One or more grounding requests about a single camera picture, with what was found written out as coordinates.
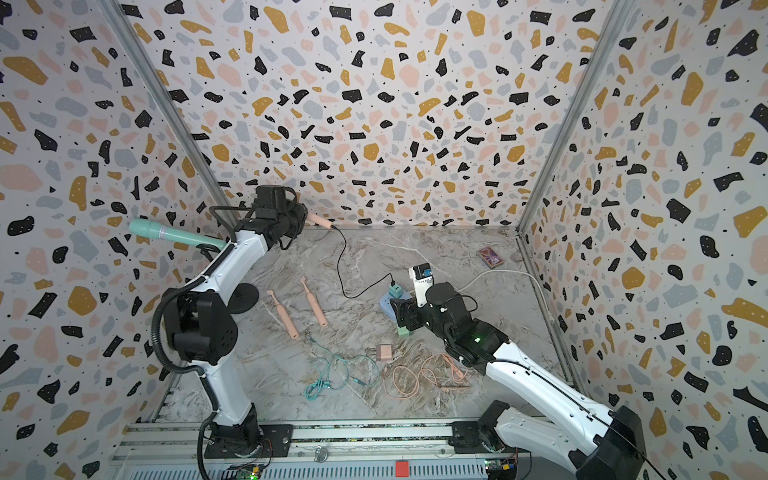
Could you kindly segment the teal plug adapter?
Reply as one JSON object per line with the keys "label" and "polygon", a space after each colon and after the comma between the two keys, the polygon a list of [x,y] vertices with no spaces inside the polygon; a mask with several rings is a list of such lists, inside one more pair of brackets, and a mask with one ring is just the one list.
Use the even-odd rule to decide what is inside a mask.
{"label": "teal plug adapter", "polygon": [[393,298],[401,298],[403,295],[403,289],[397,283],[394,283],[389,286],[388,293]]}

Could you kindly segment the pink plug adapter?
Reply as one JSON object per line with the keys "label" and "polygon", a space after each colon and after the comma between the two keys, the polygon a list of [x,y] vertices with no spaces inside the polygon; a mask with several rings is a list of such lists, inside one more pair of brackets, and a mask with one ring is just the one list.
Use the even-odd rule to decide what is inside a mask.
{"label": "pink plug adapter", "polygon": [[394,358],[394,349],[391,344],[379,344],[376,347],[376,357],[378,361],[389,362]]}

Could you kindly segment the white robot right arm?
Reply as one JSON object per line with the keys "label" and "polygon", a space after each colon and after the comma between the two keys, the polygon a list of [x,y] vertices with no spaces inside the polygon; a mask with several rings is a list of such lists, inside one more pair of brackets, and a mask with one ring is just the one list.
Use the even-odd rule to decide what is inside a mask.
{"label": "white robot right arm", "polygon": [[393,298],[397,325],[430,330],[446,353],[519,395],[538,417],[495,401],[477,421],[491,451],[520,447],[578,479],[634,479],[647,459],[642,423],[626,406],[616,410],[574,390],[533,361],[497,327],[472,316],[463,295],[447,283],[414,298]]}

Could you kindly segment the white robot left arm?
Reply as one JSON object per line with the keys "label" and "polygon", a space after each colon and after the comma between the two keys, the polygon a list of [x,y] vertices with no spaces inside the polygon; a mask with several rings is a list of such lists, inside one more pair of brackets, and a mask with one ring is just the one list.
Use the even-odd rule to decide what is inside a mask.
{"label": "white robot left arm", "polygon": [[258,289],[244,283],[245,274],[274,247],[291,246],[308,210],[293,188],[277,185],[257,187],[254,201],[240,208],[243,217],[236,223],[222,217],[224,210],[210,209],[227,230],[227,241],[201,274],[163,294],[153,314],[150,340],[163,368],[195,374],[200,380],[212,409],[201,437],[254,449],[263,433],[231,358],[239,335],[234,317],[259,299]]}

